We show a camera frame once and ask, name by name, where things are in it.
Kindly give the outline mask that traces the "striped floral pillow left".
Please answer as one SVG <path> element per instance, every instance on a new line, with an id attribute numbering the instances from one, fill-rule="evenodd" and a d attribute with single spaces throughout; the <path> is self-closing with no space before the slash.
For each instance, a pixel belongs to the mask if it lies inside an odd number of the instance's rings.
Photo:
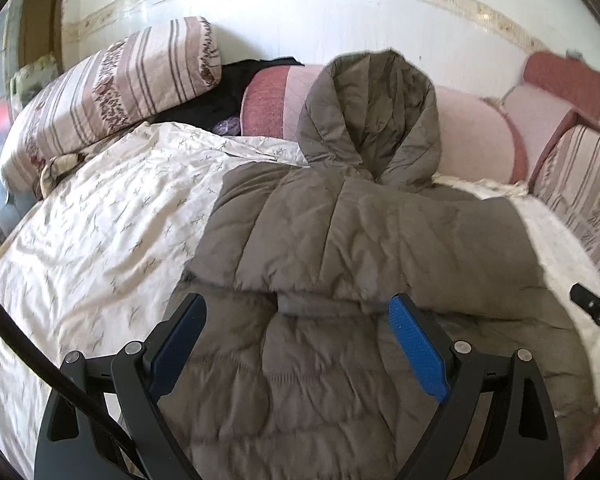
<path id="1" fill-rule="evenodd" d="M 202 96 L 220 79 L 220 52 L 205 18 L 133 32 L 84 58 L 24 107 L 1 152 L 1 181 L 10 192 L 32 192 L 52 158 Z"/>

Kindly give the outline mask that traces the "pink red sofa backrest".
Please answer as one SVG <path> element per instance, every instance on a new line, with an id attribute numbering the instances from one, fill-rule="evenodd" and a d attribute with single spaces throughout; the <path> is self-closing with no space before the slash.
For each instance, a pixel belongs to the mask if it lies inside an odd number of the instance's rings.
<path id="1" fill-rule="evenodd" d="M 506 94 L 503 105 L 509 113 L 519 114 L 533 105 L 569 105 L 600 126 L 600 72 L 575 58 L 533 53 L 524 63 L 520 84 Z"/>

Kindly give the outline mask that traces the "brown quilted hooded jacket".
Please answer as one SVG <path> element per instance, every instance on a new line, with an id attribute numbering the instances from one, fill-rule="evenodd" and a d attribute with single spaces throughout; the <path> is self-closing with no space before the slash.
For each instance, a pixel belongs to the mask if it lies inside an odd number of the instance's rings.
<path id="1" fill-rule="evenodd" d="M 208 308 L 160 401 L 198 474 L 393 478 L 436 408 L 389 325 L 400 292 L 481 351 L 528 349 L 573 453 L 595 406 L 588 356 L 516 208 L 304 157 L 224 176 L 172 294 Z"/>

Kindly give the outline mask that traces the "black clothing behind bolster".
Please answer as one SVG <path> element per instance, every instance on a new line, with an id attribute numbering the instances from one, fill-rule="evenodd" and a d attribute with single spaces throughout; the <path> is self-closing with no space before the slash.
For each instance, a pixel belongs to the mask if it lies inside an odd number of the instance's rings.
<path id="1" fill-rule="evenodd" d="M 222 66 L 220 82 L 202 96 L 164 110 L 154 122 L 181 122 L 219 136 L 240 136 L 240 110 L 246 89 L 261 70 L 274 66 L 302 66 L 295 58 L 242 60 Z"/>

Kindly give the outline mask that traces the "white floral bed quilt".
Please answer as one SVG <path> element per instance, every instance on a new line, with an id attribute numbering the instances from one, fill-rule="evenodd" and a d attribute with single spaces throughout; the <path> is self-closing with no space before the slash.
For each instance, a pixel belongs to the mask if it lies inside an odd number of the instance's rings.
<path id="1" fill-rule="evenodd" d="M 291 142 L 226 140 L 189 126 L 136 128 L 62 182 L 12 232 L 0 249 L 1 304 L 56 362 L 72 350 L 102 356 L 146 337 L 183 300 L 173 302 L 172 294 L 224 176 L 250 162 L 305 165 Z M 452 189 L 473 196 L 468 184 Z M 600 287 L 590 260 L 534 198 L 474 197 L 504 198 L 524 222 L 545 284 L 588 356 L 595 411 L 600 329 L 568 298 L 574 282 Z"/>

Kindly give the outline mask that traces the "pink cylindrical bolster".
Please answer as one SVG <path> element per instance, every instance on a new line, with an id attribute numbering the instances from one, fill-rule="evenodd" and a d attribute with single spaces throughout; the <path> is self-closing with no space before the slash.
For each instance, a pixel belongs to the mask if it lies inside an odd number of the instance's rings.
<path id="1" fill-rule="evenodd" d="M 351 165 L 385 183 L 423 184 L 440 172 L 514 184 L 527 173 L 524 144 L 495 105 L 436 87 L 392 56 L 261 70 L 240 128 L 299 142 L 314 167 Z"/>

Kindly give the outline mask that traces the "striped floral cushion right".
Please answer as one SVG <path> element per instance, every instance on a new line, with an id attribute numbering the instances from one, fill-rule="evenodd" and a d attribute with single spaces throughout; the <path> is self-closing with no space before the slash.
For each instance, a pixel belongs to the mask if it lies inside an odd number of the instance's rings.
<path id="1" fill-rule="evenodd" d="M 542 161 L 532 193 L 577 237 L 600 274 L 600 132 L 568 129 Z"/>

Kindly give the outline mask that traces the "floral cloth under pillow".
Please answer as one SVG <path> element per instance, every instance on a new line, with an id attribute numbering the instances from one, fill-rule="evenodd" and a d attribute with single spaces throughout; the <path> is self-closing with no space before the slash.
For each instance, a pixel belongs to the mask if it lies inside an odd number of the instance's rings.
<path id="1" fill-rule="evenodd" d="M 82 152 L 53 157 L 43 168 L 40 175 L 40 193 L 43 198 L 50 196 L 61 180 L 86 162 L 87 156 Z"/>

